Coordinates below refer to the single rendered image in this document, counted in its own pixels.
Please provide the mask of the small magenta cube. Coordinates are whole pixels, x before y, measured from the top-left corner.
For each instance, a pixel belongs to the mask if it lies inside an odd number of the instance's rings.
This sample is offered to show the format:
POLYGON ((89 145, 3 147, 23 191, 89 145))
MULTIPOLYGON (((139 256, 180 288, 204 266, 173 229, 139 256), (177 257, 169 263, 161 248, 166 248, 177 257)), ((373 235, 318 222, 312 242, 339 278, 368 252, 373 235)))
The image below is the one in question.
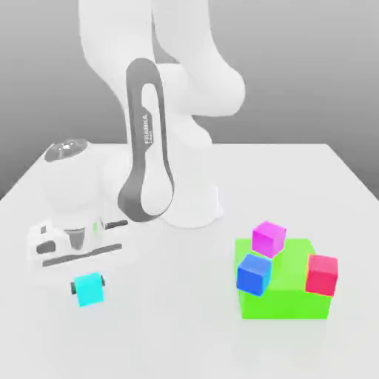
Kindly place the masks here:
POLYGON ((286 228, 265 221, 252 231, 252 250, 273 259, 284 248, 286 228))

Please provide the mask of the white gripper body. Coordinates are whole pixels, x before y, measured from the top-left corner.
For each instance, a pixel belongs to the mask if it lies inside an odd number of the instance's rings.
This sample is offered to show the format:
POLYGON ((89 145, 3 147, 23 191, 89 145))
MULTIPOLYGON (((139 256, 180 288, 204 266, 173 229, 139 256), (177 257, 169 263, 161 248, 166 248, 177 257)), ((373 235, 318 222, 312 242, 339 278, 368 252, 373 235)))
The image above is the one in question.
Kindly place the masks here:
POLYGON ((128 250, 122 243, 105 243, 84 251, 57 249, 34 258, 35 282, 69 282, 98 272, 107 277, 128 264, 128 250))

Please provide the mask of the large green box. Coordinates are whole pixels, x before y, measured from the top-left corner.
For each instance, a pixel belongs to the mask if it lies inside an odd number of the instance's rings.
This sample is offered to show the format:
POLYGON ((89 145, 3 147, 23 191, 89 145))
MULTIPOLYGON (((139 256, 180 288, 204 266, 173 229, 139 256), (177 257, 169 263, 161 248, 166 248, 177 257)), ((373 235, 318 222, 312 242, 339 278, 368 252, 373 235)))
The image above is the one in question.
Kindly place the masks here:
POLYGON ((308 257, 315 253, 307 238, 287 238, 272 259, 272 273, 264 294, 258 297, 238 290, 243 319, 326 319, 332 298, 307 292, 308 257))

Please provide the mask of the small blue cube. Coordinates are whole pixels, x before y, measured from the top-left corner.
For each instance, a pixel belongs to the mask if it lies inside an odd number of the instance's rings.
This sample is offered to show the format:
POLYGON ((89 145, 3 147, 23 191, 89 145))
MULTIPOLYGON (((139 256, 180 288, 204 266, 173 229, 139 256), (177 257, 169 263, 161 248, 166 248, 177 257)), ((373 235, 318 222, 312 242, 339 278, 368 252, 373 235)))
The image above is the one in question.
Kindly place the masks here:
POLYGON ((269 286, 271 274, 270 259, 247 254, 237 267, 236 287, 242 292, 261 297, 269 286))

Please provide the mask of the small red cube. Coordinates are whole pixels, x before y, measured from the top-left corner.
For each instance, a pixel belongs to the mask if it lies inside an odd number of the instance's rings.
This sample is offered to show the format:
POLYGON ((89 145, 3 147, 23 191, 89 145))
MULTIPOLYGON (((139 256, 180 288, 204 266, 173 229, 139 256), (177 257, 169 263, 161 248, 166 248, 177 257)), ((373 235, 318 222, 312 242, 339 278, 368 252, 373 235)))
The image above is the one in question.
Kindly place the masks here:
POLYGON ((333 297, 338 281, 338 259, 326 255, 309 255, 305 291, 333 297))

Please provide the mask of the small cyan cube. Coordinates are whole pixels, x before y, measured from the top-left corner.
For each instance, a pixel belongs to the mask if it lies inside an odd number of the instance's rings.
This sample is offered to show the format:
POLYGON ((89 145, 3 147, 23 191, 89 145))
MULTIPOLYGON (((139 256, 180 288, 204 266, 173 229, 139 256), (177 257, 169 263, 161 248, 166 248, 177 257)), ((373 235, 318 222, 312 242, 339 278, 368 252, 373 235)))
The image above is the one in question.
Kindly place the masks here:
POLYGON ((104 301, 104 287, 98 272, 82 275, 74 279, 77 290, 77 300, 80 307, 89 306, 104 301))

